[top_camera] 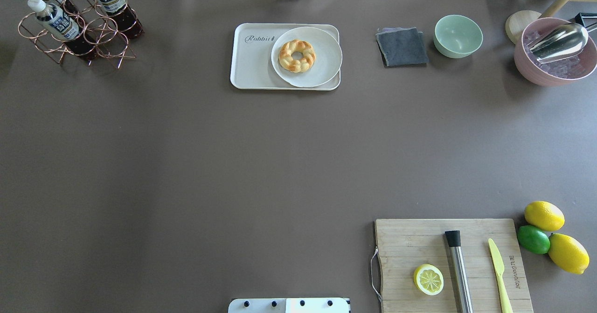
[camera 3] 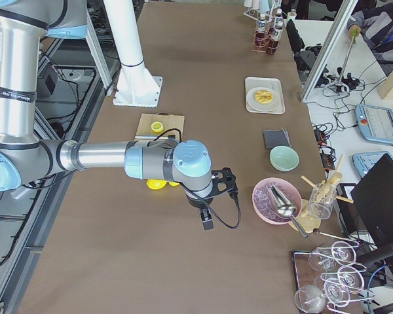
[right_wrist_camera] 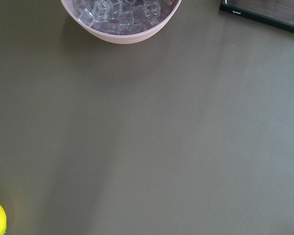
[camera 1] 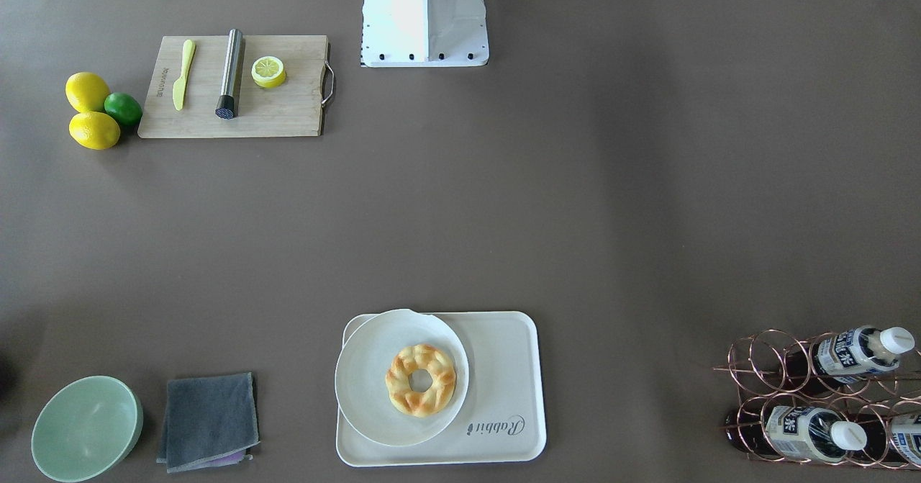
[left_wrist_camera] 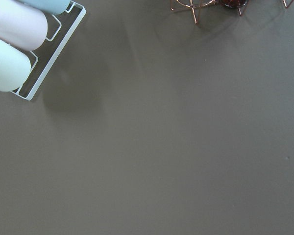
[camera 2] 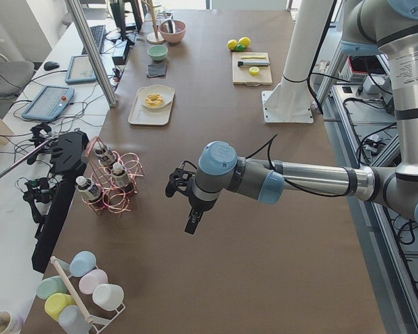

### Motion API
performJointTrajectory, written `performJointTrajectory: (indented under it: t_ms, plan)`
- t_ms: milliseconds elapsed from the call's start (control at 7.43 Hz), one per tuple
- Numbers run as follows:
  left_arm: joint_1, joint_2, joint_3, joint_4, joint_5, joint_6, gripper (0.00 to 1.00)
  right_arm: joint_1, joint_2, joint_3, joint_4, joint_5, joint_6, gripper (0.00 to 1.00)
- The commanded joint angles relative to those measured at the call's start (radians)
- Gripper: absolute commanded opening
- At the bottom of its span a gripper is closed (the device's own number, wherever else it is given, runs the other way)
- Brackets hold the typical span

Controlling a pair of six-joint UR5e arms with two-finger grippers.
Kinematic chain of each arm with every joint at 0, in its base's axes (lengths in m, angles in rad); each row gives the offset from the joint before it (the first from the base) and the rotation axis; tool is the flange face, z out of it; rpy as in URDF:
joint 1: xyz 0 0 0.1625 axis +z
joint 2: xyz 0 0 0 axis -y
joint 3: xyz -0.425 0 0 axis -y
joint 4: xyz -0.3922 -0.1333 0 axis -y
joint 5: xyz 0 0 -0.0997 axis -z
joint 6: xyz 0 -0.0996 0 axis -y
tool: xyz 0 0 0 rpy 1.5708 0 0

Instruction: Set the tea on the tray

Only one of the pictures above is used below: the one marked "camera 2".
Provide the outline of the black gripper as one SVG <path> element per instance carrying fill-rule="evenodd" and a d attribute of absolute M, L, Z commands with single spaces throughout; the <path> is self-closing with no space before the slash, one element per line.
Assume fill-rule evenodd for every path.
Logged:
<path fill-rule="evenodd" d="M 185 232 L 189 234 L 194 234 L 198 227 L 199 222 L 203 216 L 203 213 L 209 210 L 209 202 L 201 200 L 196 196 L 191 196 L 189 198 L 189 203 L 191 205 L 191 212 L 185 226 Z"/>

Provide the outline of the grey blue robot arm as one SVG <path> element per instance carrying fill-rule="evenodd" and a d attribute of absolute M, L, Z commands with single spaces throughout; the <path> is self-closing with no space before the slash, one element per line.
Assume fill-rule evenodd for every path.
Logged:
<path fill-rule="evenodd" d="M 228 143 L 204 147 L 187 181 L 194 233 L 222 190 L 276 203 L 284 189 L 376 202 L 418 223 L 418 1 L 348 1 L 343 42 L 367 44 L 389 60 L 401 162 L 394 168 L 346 168 L 239 157 Z"/>

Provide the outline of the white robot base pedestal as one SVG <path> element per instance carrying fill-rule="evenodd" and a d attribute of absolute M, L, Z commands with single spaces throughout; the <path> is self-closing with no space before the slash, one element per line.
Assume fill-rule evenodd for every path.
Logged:
<path fill-rule="evenodd" d="M 336 1 L 303 1 L 279 84 L 262 92 L 266 123 L 312 123 L 309 76 L 328 30 Z"/>

